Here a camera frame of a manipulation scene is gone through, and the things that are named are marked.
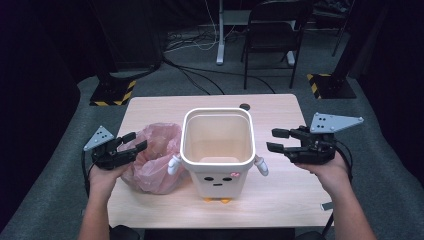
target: white bin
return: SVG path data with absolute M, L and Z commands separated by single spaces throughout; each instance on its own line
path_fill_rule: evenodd
M 191 110 L 180 153 L 201 197 L 239 196 L 256 155 L 250 114 L 241 108 Z

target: chair leg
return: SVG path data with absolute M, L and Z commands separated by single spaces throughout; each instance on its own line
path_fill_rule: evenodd
M 241 59 L 240 59 L 240 62 L 243 62 L 243 58 L 244 58 L 244 54 L 245 54 L 245 52 L 246 52 L 246 42 L 244 43 L 244 45 L 243 45 L 243 51 L 241 52 Z
M 248 62 L 249 62 L 249 51 L 245 51 L 244 53 L 244 89 L 246 90 L 247 88 L 247 67 L 248 67 Z
M 296 74 L 296 67 L 297 67 L 297 62 L 298 62 L 298 58 L 299 58 L 299 52 L 300 52 L 300 48 L 298 48 L 296 50 L 296 57 L 295 57 L 295 60 L 294 60 L 294 65 L 293 65 L 293 72 L 292 72 L 292 77 L 290 79 L 290 85 L 289 85 L 290 89 L 293 88 L 294 75 Z

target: plastic bag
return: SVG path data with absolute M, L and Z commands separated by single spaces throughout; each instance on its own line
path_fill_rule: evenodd
M 180 166 L 175 175 L 168 174 L 168 162 L 180 152 L 181 127 L 174 123 L 155 123 L 137 132 L 136 139 L 118 148 L 124 151 L 147 140 L 147 149 L 137 154 L 136 160 L 121 176 L 132 188 L 154 194 L 174 190 L 188 171 Z

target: black cable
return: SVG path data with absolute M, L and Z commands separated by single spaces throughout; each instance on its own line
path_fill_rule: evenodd
M 89 197 L 90 196 L 90 179 L 89 179 L 87 170 L 85 168 L 85 151 L 84 150 L 82 150 L 82 153 L 81 153 L 81 167 L 82 167 L 82 175 L 84 176 L 85 192 L 87 193 L 87 197 Z
M 163 62 L 164 63 L 166 63 L 166 64 L 168 64 L 169 66 L 171 66 L 171 67 L 175 67 L 175 68 L 177 68 L 178 70 L 180 70 L 180 72 L 181 73 L 183 73 L 186 77 L 187 77 L 187 79 L 195 86 L 195 87 L 197 87 L 198 89 L 200 89 L 201 91 L 203 91 L 204 93 L 206 93 L 207 95 L 211 95 L 208 91 L 206 91 L 206 89 L 204 89 L 204 88 L 202 88 L 199 84 L 197 84 L 186 72 L 184 72 L 184 70 L 183 69 L 181 69 L 181 68 L 179 68 L 178 66 L 176 66 L 174 63 L 172 63 L 171 61 L 169 61 L 169 60 L 166 60 L 166 59 L 164 59 L 163 60 Z
M 228 74 L 228 75 L 235 75 L 235 76 L 244 76 L 244 74 L 240 74 L 240 73 L 221 72 L 221 71 L 216 71 L 216 70 L 208 70 L 208 69 L 187 67 L 187 66 L 177 65 L 177 64 L 174 64 L 174 65 L 176 67 L 183 68 L 183 69 L 191 69 L 191 70 L 197 70 L 197 71 L 203 71 L 203 72 L 212 72 L 212 73 Z M 262 83 L 264 83 L 271 90 L 272 93 L 275 94 L 274 89 L 266 81 L 264 81 L 263 79 L 261 79 L 259 77 L 256 77 L 256 76 L 250 76 L 250 75 L 247 75 L 247 77 L 255 78 L 255 79 L 261 81 Z
M 353 157 L 352 157 L 352 153 L 350 152 L 350 149 L 343 144 L 342 142 L 336 140 L 336 143 L 340 143 L 343 147 L 345 147 L 345 149 L 347 150 L 347 152 L 349 153 L 349 158 L 350 158 L 350 163 L 346 158 L 346 155 L 344 154 L 344 152 L 337 146 L 335 145 L 335 149 L 336 151 L 342 156 L 343 161 L 346 164 L 347 170 L 348 170 L 348 177 L 349 177 L 349 182 L 350 184 L 352 184 L 352 179 L 353 179 L 353 175 L 352 175 L 352 167 L 353 167 Z M 331 213 L 330 218 L 327 221 L 327 224 L 325 225 L 324 229 L 322 230 L 321 235 L 323 237 L 325 237 L 325 235 L 327 235 L 328 230 L 330 230 L 331 225 L 333 224 L 334 221 L 334 215 L 333 213 Z
M 193 72 L 193 71 L 190 71 L 190 70 L 187 70 L 187 69 L 185 71 L 187 71 L 189 73 L 192 73 L 192 74 L 195 74 L 197 76 L 200 76 L 200 77 L 205 78 L 206 80 L 208 80 L 209 82 L 211 82 L 213 85 L 215 85 L 219 89 L 219 91 L 222 93 L 222 95 L 225 95 L 224 91 L 218 86 L 218 84 L 216 84 L 214 81 L 212 81 L 212 79 L 210 79 L 210 78 L 208 78 L 208 77 L 206 77 L 206 76 L 204 76 L 204 75 L 202 75 L 200 73 L 196 73 L 196 72 Z

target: black curtain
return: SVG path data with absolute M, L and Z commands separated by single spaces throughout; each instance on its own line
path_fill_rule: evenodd
M 50 160 L 80 92 L 29 2 L 3 0 L 0 9 L 1 231 Z
M 424 185 L 423 23 L 423 1 L 391 1 L 359 83 L 384 137 Z
M 117 68 L 90 0 L 29 0 L 31 8 L 76 82 Z

